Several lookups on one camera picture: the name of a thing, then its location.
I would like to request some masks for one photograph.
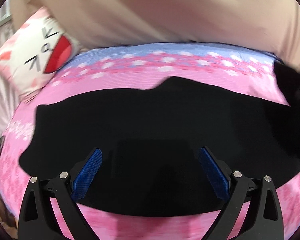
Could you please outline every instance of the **metal screw head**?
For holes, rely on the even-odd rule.
[[[68,177],[68,172],[64,171],[64,172],[60,173],[59,177],[62,179],[65,179],[66,177]]]
[[[266,175],[266,176],[265,176],[265,181],[270,182],[270,181],[271,181],[271,177],[268,176],[268,175]]]
[[[37,177],[32,177],[32,178],[30,179],[30,182],[31,182],[31,183],[35,183],[35,182],[37,181],[37,179],[38,179]]]
[[[242,173],[241,173],[240,171],[234,171],[234,172],[233,172],[233,175],[234,175],[236,178],[241,178]]]

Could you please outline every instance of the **black fabric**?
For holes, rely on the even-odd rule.
[[[279,89],[287,102],[293,107],[293,117],[290,128],[293,131],[289,136],[289,143],[300,146],[300,74],[292,67],[274,62],[274,74]]]
[[[137,216],[210,212],[223,203],[199,167],[200,147],[245,176],[270,175],[279,187],[300,171],[295,114],[294,107],[171,77],[152,90],[99,90],[39,106],[19,163],[49,179],[98,147],[104,160],[80,203]]]

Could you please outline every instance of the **pink floral bedding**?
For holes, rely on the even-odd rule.
[[[259,55],[246,58],[234,48],[205,48],[197,53],[191,45],[180,49],[169,44],[93,50],[79,55],[62,69],[30,103],[21,103],[4,135],[0,158],[0,192],[14,215],[19,216],[22,198],[30,176],[18,165],[19,156],[29,145],[38,105],[52,104],[70,96],[101,89],[151,89],[169,76],[179,76],[225,89],[286,104],[276,86],[273,58]],[[285,239],[300,225],[300,173],[277,189]],[[72,236],[55,199],[53,209],[61,230]],[[238,234],[247,212],[245,203],[229,236]],[[141,218],[112,214],[79,204],[84,217],[102,240],[201,239],[215,220],[217,212],[168,218]]]

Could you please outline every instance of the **beige blanket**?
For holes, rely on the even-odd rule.
[[[16,221],[13,215],[7,210],[1,198],[0,198],[0,223],[12,238],[15,239],[18,238],[18,232],[17,232],[18,221]]]
[[[274,52],[300,71],[296,0],[11,0],[15,28],[40,6],[88,48],[222,42]]]

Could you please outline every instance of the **pillow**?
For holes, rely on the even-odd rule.
[[[79,42],[42,7],[0,48],[0,73],[21,101],[29,101],[79,50]]]

